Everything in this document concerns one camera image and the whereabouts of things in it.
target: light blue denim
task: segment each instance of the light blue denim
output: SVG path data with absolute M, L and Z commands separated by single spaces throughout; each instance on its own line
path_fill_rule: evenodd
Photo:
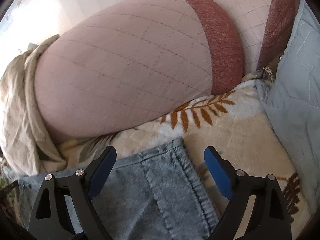
M 69 176 L 75 170 L 57 172 Z M 21 216 L 28 221 L 45 174 L 19 180 Z M 116 161 L 101 194 L 92 201 L 114 240 L 203 240 L 218 217 L 181 138 Z M 76 232 L 82 232 L 70 197 Z

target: screw head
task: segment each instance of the screw head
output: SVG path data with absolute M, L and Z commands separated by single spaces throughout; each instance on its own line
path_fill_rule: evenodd
M 245 175 L 245 172 L 243 171 L 243 170 L 237 170 L 236 171 L 236 174 L 238 175 L 238 176 L 244 176 Z
M 268 179 L 270 180 L 275 180 L 276 177 L 273 174 L 268 174 Z
M 82 174 L 84 174 L 84 170 L 77 170 L 76 171 L 77 176 L 81 176 Z
M 45 179 L 45 180 L 50 180 L 50 179 L 52 179 L 52 177 L 53 177 L 52 174 L 48 174 L 47 176 L 45 176 L 44 179 Z

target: crumpled fabric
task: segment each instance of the crumpled fabric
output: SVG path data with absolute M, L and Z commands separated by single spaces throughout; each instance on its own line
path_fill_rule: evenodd
M 39 57 L 58 38 L 52 36 L 35 50 L 15 57 L 0 79 L 1 170 L 5 177 L 87 165 L 108 145 L 106 137 L 71 140 L 56 147 L 49 136 L 35 99 L 34 73 Z
M 8 164 L 18 174 L 34 175 L 66 166 L 41 119 L 33 86 L 38 58 L 58 37 L 15 57 L 0 80 L 0 145 Z

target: brown fern leaf pattern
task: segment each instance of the brown fern leaf pattern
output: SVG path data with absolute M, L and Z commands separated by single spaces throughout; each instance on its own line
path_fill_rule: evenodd
M 285 203 L 287 204 L 287 209 L 290 215 L 290 222 L 293 223 L 293 215 L 298 213 L 299 208 L 297 204 L 300 202 L 298 194 L 300 190 L 300 179 L 297 173 L 294 173 L 289 179 L 287 178 L 277 178 L 278 180 L 285 180 L 287 185 L 285 186 L 282 194 L 284 195 Z
M 212 117 L 209 113 L 213 113 L 215 117 L 221 117 L 221 114 L 228 114 L 229 112 L 223 105 L 235 105 L 235 102 L 227 99 L 233 92 L 234 91 L 231 91 L 209 99 L 202 99 L 194 104 L 190 104 L 191 101 L 187 102 L 173 110 L 169 115 L 162 116 L 160 123 L 166 122 L 169 117 L 171 128 L 174 129 L 178 123 L 178 118 L 180 118 L 183 131 L 187 132 L 190 124 L 189 116 L 192 116 L 192 119 L 198 128 L 201 127 L 199 118 L 201 116 L 205 122 L 213 125 Z
M 196 172 L 202 182 L 205 182 L 209 178 L 209 171 L 205 163 L 201 163 L 197 168 Z
M 106 135 L 100 135 L 92 141 L 92 146 L 95 147 L 103 139 L 106 139 L 107 141 L 109 141 L 109 143 L 111 143 L 113 139 L 118 135 L 118 133 L 120 133 L 120 131 L 109 133 Z

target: denim seam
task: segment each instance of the denim seam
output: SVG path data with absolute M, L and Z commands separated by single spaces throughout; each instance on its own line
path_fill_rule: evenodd
M 190 160 L 187 161 L 186 163 L 182 163 L 180 158 L 179 158 L 180 156 L 175 152 L 175 150 L 173 150 L 173 151 L 174 151 L 175 155 L 172 154 L 172 156 L 176 157 L 178 163 L 180 164 L 180 166 L 181 166 L 181 168 L 183 170 L 184 175 L 186 176 L 186 179 L 188 180 L 188 183 L 189 183 L 189 185 L 191 187 L 191 190 L 192 190 L 193 194 L 195 195 L 195 197 L 197 199 L 197 202 L 198 202 L 198 204 L 200 206 L 200 209 L 202 211 L 204 220 L 205 220 L 206 225 L 207 225 L 208 235 L 210 235 L 211 226 L 210 226 L 210 223 L 209 223 L 209 220 L 208 220 L 208 217 L 207 217 L 207 212 L 205 212 L 205 209 L 204 209 L 204 207 L 202 205 L 203 202 L 200 200 L 200 196 L 198 194 L 198 190 L 196 190 L 196 188 L 194 187 L 194 185 L 193 185 L 194 183 L 191 181 L 191 178 L 190 178 L 190 176 L 188 174 L 188 171 L 187 171 L 188 168 L 193 168 L 193 167 L 191 167 L 192 164 L 190 163 Z
M 145 167 L 143 166 L 143 162 L 146 161 L 146 160 L 142 160 L 142 161 L 140 162 L 140 163 L 141 163 L 141 167 L 142 167 L 142 169 L 143 169 L 143 173 L 144 173 L 145 178 L 146 178 L 146 180 L 147 180 L 147 182 L 148 182 L 148 187 L 149 187 L 149 189 L 150 189 L 150 191 L 151 191 L 151 193 L 152 193 L 153 199 L 155 200 L 156 205 L 157 205 L 157 208 L 158 208 L 158 210 L 159 210 L 159 212 L 160 212 L 160 214 L 161 214 L 161 217 L 162 217 L 162 219 L 163 219 L 163 221 L 164 221 L 164 224 L 165 224 L 165 227 L 166 227 L 166 229 L 167 229 L 167 231 L 168 231 L 168 234 L 171 236 L 171 239 L 174 240 L 174 238 L 173 238 L 173 236 L 172 236 L 172 234 L 171 234 L 171 232 L 170 232 L 170 228 L 168 227 L 168 224 L 167 224 L 167 222 L 166 222 L 166 218 L 164 217 L 164 214 L 163 214 L 163 212 L 161 211 L 161 208 L 159 207 L 158 199 L 155 197 L 155 194 L 154 194 L 154 192 L 153 192 L 153 190 L 152 190 L 152 187 L 150 186 L 150 180 L 149 180 L 149 177 L 147 176 L 147 171 L 146 171 Z
M 165 152 L 161 152 L 161 153 L 158 153 L 158 154 L 155 154 L 155 155 L 153 155 L 153 156 L 150 156 L 150 157 L 147 157 L 147 158 L 143 158 L 142 160 L 140 160 L 140 161 L 137 161 L 137 162 L 133 162 L 133 163 L 130 163 L 130 164 L 127 164 L 127 165 L 123 165 L 123 166 L 119 166 L 119 167 L 116 167 L 116 168 L 114 168 L 114 169 L 112 169 L 113 171 L 115 171 L 115 170 L 118 170 L 118 169 L 121 169 L 121 168 L 124 168 L 124 167 L 128 167 L 128 166 L 131 166 L 131 165 L 134 165 L 134 164 L 139 164 L 139 163 L 142 163 L 142 162 L 144 162 L 144 161 L 147 161 L 147 160 L 149 160 L 149 159 L 151 159 L 151 158 L 154 158 L 154 157 L 157 157 L 157 156 L 161 156 L 161 155 L 163 155 L 163 154 L 166 154 L 166 153 L 168 153 L 168 152 L 170 152 L 170 151 L 175 151 L 177 148 L 179 148 L 179 147 L 181 147 L 181 145 L 178 145 L 178 146 L 176 146 L 176 147 L 174 147 L 174 148 L 170 148 L 170 149 L 168 149 L 167 151 L 165 151 Z

